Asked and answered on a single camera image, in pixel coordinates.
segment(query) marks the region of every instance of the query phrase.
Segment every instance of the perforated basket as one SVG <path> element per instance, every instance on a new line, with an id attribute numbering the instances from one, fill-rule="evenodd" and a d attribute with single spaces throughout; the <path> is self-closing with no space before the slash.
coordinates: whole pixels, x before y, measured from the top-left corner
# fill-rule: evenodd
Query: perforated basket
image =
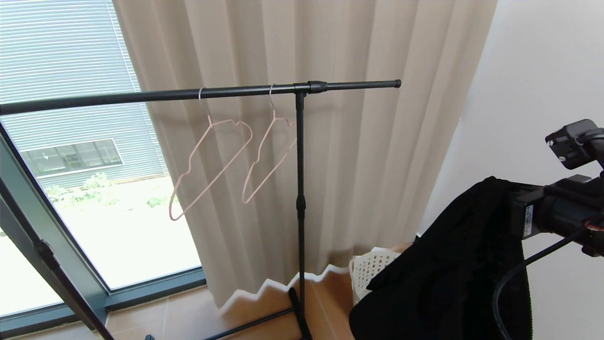
<path id="1" fill-rule="evenodd" d="M 353 257 L 348 264 L 352 279 L 353 304 L 356 305 L 371 292 L 367 285 L 384 267 L 394 261 L 400 254 L 390 250 L 377 250 L 365 255 Z"/>

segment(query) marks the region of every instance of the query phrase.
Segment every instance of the black fabric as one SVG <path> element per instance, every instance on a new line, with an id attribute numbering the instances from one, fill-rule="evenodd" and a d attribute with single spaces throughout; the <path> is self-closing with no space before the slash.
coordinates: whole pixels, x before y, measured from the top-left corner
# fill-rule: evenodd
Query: black fabric
<path id="1" fill-rule="evenodd" d="M 506 204 L 519 186 L 489 177 L 457 197 L 373 278 L 372 292 L 350 312 L 355 339 L 501 339 L 490 301 L 499 279 L 524 259 Z M 523 270 L 500 296 L 514 340 L 532 338 L 528 283 Z"/>

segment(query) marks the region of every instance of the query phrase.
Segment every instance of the curtain fold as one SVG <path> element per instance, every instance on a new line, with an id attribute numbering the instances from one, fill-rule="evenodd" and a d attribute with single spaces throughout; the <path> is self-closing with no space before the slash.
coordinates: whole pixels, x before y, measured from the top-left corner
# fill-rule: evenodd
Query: curtain fold
<path id="1" fill-rule="evenodd" d="M 308 80 L 401 78 L 400 89 L 306 97 L 306 271 L 345 266 L 354 253 L 411 241 L 457 126 L 495 1 L 114 0 L 143 90 Z M 293 95 L 274 95 L 295 118 Z M 249 204 L 241 191 L 271 122 L 269 99 L 148 103 L 172 178 L 213 120 L 243 120 L 245 151 L 187 212 L 208 288 L 222 306 L 237 289 L 287 284 L 297 273 L 293 149 Z M 178 198 L 188 205 L 249 135 L 221 125 L 193 157 Z M 248 195 L 291 141 L 277 122 Z"/>

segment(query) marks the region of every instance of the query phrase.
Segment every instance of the rack foot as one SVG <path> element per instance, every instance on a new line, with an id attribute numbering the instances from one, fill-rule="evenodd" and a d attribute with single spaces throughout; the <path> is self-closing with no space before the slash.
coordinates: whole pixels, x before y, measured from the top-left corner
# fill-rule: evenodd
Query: rack foot
<path id="1" fill-rule="evenodd" d="M 298 326 L 300 327 L 300 333 L 302 333 L 302 339 L 300 340 L 312 340 L 312 335 L 310 335 L 308 324 L 306 324 L 306 318 L 300 310 L 300 300 L 298 300 L 298 294 L 296 293 L 296 290 L 293 287 L 290 288 L 288 291 L 288 295 L 289 300 L 292 302 L 292 307 L 294 308 L 296 320 L 298 321 Z"/>

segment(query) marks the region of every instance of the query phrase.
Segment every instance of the clothes hanger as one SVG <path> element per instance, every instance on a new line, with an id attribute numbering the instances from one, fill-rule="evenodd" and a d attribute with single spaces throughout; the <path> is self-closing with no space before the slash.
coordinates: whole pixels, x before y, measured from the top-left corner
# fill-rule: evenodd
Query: clothes hanger
<path id="1" fill-rule="evenodd" d="M 268 126 L 268 129 L 266 130 L 264 137 L 262 137 L 262 140 L 260 141 L 260 146 L 258 147 L 258 157 L 256 158 L 256 161 L 254 163 L 252 163 L 252 165 L 249 167 L 248 176 L 245 178 L 245 184 L 243 185 L 243 191 L 241 192 L 241 201 L 243 202 L 243 204 L 248 204 L 249 203 L 249 201 L 252 199 L 252 197 L 255 196 L 256 192 L 258 192 L 258 190 L 264 185 L 264 183 L 273 174 L 273 172 L 275 172 L 275 170 L 277 170 L 277 168 L 281 165 L 281 163 L 283 162 L 283 160 L 285 159 L 285 157 L 287 157 L 289 151 L 294 147 L 294 145 L 296 144 L 296 141 L 298 140 L 298 138 L 294 138 L 294 141 L 289 146 L 288 150 L 285 152 L 285 155 L 283 155 L 283 157 L 281 158 L 281 160 L 268 173 L 268 175 L 265 177 L 265 179 L 263 179 L 262 182 L 260 182 L 260 185 L 258 185 L 258 187 L 256 188 L 256 190 L 254 190 L 254 192 L 252 192 L 252 194 L 246 199 L 245 198 L 245 191 L 246 191 L 246 189 L 248 187 L 249 176 L 252 174 L 252 170 L 254 170 L 255 165 L 258 164 L 258 162 L 260 161 L 260 151 L 262 150 L 262 145 L 264 144 L 264 142 L 266 140 L 266 137 L 268 136 L 268 133 L 271 131 L 272 126 L 275 125 L 275 122 L 278 121 L 278 120 L 285 121 L 287 123 L 288 127 L 290 127 L 292 125 L 295 126 L 295 122 L 290 122 L 287 118 L 282 118 L 282 117 L 277 118 L 276 117 L 276 115 L 275 115 L 275 105 L 272 102 L 272 87 L 274 85 L 275 84 L 271 85 L 270 89 L 268 90 L 268 97 L 269 97 L 269 100 L 271 102 L 272 121 L 271 121 L 271 124 Z"/>
<path id="2" fill-rule="evenodd" d="M 202 90 L 203 90 L 202 88 L 199 89 L 199 103 L 200 104 L 201 104 L 201 91 Z M 170 219 L 172 221 L 178 221 L 182 216 L 184 216 L 184 214 L 195 203 L 197 203 L 197 201 L 208 191 L 208 189 L 214 184 L 214 182 L 216 182 L 216 180 L 218 179 L 218 177 L 220 177 L 225 172 L 225 170 L 227 170 L 227 168 L 229 167 L 229 165 L 231 165 L 231 163 L 235 160 L 235 158 L 237 158 L 237 156 L 243 151 L 243 149 L 245 149 L 245 147 L 248 146 L 248 144 L 252 140 L 252 137 L 254 136 L 254 133 L 252 132 L 252 128 L 250 128 L 249 125 L 247 125 L 245 122 L 243 122 L 241 120 L 238 121 L 238 122 L 235 122 L 233 119 L 226 119 L 226 120 L 221 120 L 220 122 L 214 123 L 214 122 L 212 122 L 212 117 L 210 117 L 210 113 L 208 112 L 208 122 L 210 123 L 210 125 L 205 130 L 204 134 L 201 136 L 201 138 L 197 142 L 197 145 L 195 145 L 195 147 L 191 151 L 191 154 L 189 155 L 189 160 L 188 160 L 189 167 L 188 167 L 187 172 L 185 172 L 184 174 L 180 175 L 178 177 L 177 181 L 176 181 L 176 184 L 174 185 L 174 190 L 172 191 L 172 196 L 170 197 L 170 203 L 168 204 Z M 172 215 L 172 203 L 174 202 L 174 197 L 176 196 L 176 190 L 181 185 L 182 178 L 185 177 L 186 175 L 188 175 L 191 172 L 191 160 L 193 159 L 193 155 L 195 155 L 195 151 L 197 151 L 197 149 L 199 148 L 199 145 L 201 145 L 201 143 L 204 141 L 205 136 L 208 135 L 208 132 L 210 132 L 210 130 L 213 129 L 215 126 L 223 124 L 223 123 L 232 123 L 234 126 L 237 126 L 239 124 L 245 125 L 248 128 L 248 130 L 249 130 L 249 139 L 248 139 L 248 141 L 245 142 L 245 144 L 243 144 L 243 146 L 241 147 L 241 149 L 239 149 L 239 151 L 237 151 L 237 153 L 235 154 L 235 156 L 233 156 L 231 158 L 231 160 L 224 166 L 224 168 L 222 168 L 222 170 L 220 170 L 220 172 L 218 173 L 218 175 L 216 175 L 216 177 L 210 182 L 210 184 L 208 184 L 208 186 L 185 209 L 182 210 L 182 213 L 175 218 Z"/>

